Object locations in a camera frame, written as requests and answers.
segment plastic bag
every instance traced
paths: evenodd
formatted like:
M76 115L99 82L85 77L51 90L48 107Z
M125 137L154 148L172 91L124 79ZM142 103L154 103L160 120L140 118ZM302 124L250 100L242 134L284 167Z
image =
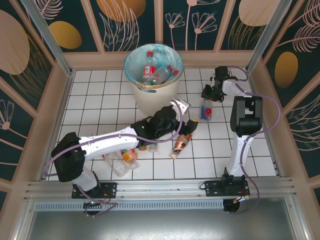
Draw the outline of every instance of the plastic bag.
M179 53L164 44L146 44L133 50L123 61L126 78L139 88L148 89L151 86L141 84L143 69L147 62L147 52L153 52L155 67L171 65L173 70L178 70L178 75L171 77L165 84L179 78L184 69L184 64Z

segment white tile floor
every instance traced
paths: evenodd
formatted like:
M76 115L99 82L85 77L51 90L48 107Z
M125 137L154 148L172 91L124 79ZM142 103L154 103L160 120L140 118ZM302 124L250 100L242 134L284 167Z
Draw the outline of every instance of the white tile floor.
M192 105L185 120L199 118L200 94L203 87L210 84L213 73L212 68L197 68L185 69L182 74L177 98ZM237 69L231 69L231 74L245 78ZM250 90L247 82L240 85ZM157 153L138 150L140 167L124 177L118 177L102 157L86 162L85 166L95 171L100 180L219 178L231 156L234 136L229 122L233 98L226 96L223 103L213 102L212 105L210 123L198 125L192 141L176 160L170 159L175 142L169 141L159 144ZM58 141L69 132L75 132L79 137L111 133L145 117L137 108L130 82L122 70L77 71ZM276 175L264 135L253 140L248 156L245 169L251 176Z

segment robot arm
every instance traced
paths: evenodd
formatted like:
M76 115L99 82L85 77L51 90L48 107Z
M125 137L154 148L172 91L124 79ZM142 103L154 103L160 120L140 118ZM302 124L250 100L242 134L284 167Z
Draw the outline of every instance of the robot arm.
M72 181L80 186L85 192L99 191L99 179L94 172L84 167L84 163L97 156L111 153L122 149L134 149L141 146L146 146L151 143L146 140L139 140L134 136L143 137L148 140L156 140L168 133L178 129L180 119L179 109L182 115L185 114L190 104L184 100L175 100L170 106L165 106L157 111L153 117L149 116L141 121L133 123L120 131L103 134L99 136L83 136L77 137L75 132L70 132L65 135L61 142L53 149L51 156L54 157L63 150L82 144L94 139L99 139L106 136L116 135L116 137L107 138L100 141L95 141L92 144L83 145L74 150L68 151L54 161L54 166L60 182ZM133 136L121 136L121 134L131 134Z
M212 85L206 85L201 97L210 99L214 102L223 102L224 96L234 97L230 126L233 131L233 146L227 172L235 177L242 176L244 173L240 166L241 152L248 136L258 132L262 127L263 121L263 100L261 97L250 96L243 93L236 86L237 78L230 76L226 66L215 69L214 81ZM245 145L242 164L245 166L250 150L251 137Z

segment trash bin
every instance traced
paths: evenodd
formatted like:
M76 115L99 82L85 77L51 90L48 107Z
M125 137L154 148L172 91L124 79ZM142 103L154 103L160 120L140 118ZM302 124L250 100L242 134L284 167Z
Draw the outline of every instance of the trash bin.
M152 51L159 66L171 65L178 74L160 85L145 85L141 83L147 52ZM164 44L146 44L133 50L123 61L124 73L131 82L131 88L139 110L153 116L156 111L170 105L170 100L176 98L179 78L184 71L184 64L179 53Z

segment vent grille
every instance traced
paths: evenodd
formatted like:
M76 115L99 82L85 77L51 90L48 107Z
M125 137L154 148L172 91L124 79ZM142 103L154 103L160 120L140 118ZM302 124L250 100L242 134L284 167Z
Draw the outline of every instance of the vent grille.
M38 202L36 212L83 211L85 202ZM92 206L88 211L104 210L108 205ZM162 200L162 201L124 201L119 202L113 211L135 210L186 210L186 209L223 209L223 199L211 200Z

